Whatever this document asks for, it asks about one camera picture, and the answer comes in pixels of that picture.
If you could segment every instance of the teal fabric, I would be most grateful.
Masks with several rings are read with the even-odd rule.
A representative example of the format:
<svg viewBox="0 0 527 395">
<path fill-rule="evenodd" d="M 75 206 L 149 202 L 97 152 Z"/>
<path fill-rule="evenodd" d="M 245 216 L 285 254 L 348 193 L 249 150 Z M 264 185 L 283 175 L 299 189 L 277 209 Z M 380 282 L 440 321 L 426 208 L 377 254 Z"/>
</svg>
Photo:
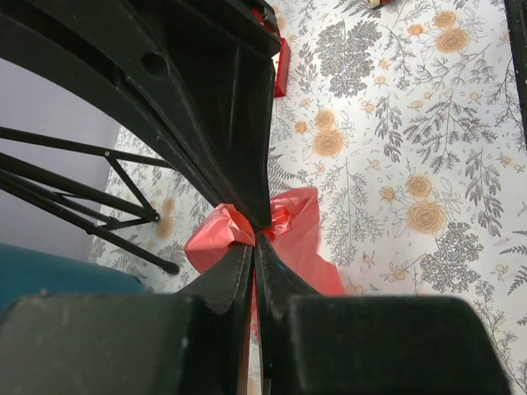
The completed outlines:
<svg viewBox="0 0 527 395">
<path fill-rule="evenodd" d="M 136 277 L 109 267 L 0 244 L 0 313 L 23 295 L 146 292 Z"/>
</svg>

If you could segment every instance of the screw hole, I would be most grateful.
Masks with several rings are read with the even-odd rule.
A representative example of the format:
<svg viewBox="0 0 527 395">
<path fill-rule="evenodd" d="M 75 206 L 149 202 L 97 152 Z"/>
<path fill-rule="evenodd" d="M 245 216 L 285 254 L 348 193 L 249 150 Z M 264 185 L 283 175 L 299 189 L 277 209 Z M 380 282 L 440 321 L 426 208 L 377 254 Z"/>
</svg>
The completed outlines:
<svg viewBox="0 0 527 395">
<path fill-rule="evenodd" d="M 142 66 L 153 76 L 168 77 L 168 64 L 165 58 L 158 53 L 145 53 L 141 59 Z"/>
</svg>

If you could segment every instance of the leaf pattern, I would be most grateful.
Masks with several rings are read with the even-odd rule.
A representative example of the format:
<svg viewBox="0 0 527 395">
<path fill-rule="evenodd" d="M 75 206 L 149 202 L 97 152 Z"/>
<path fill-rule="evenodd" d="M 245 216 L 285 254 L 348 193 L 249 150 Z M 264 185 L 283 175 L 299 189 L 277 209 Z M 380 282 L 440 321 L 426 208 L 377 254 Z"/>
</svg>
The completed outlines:
<svg viewBox="0 0 527 395">
<path fill-rule="evenodd" d="M 271 4 L 291 64 L 287 95 L 273 102 L 270 193 L 319 190 L 319 253 L 349 295 L 469 301 L 512 391 L 527 395 L 527 152 L 504 2 Z M 154 155 L 124 129 L 116 149 Z M 143 266 L 99 239 L 90 260 L 175 292 L 198 275 L 183 246 L 211 207 L 174 170 L 123 166 L 158 211 L 174 205 L 161 215 L 165 238 L 156 224 L 118 233 L 181 272 Z M 113 171 L 107 190 L 128 198 Z"/>
</svg>

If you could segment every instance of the red box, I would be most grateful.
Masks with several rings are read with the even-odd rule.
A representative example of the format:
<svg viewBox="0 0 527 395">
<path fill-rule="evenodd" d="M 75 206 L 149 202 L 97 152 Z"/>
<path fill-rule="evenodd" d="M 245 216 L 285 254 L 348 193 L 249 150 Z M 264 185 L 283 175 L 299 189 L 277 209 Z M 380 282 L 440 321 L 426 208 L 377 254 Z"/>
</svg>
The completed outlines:
<svg viewBox="0 0 527 395">
<path fill-rule="evenodd" d="M 274 68 L 277 79 L 274 82 L 274 97 L 286 95 L 287 75 L 289 74 L 289 61 L 291 60 L 291 49 L 286 39 L 280 39 L 282 47 L 280 53 L 273 56 Z"/>
</svg>

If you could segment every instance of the red plastic bag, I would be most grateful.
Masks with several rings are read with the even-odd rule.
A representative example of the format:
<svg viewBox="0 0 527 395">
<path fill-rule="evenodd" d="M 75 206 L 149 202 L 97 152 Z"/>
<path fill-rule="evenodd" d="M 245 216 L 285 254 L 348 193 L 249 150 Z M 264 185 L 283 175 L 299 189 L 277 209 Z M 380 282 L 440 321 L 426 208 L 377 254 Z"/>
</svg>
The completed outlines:
<svg viewBox="0 0 527 395">
<path fill-rule="evenodd" d="M 318 292 L 344 295 L 337 268 L 316 252 L 319 245 L 320 212 L 316 188 L 297 188 L 271 199 L 269 229 L 263 231 L 278 257 Z M 234 242 L 256 245 L 250 223 L 231 204 L 220 204 L 205 219 L 184 246 L 190 263 L 200 273 L 226 254 Z M 255 314 L 253 288 L 253 317 Z"/>
</svg>

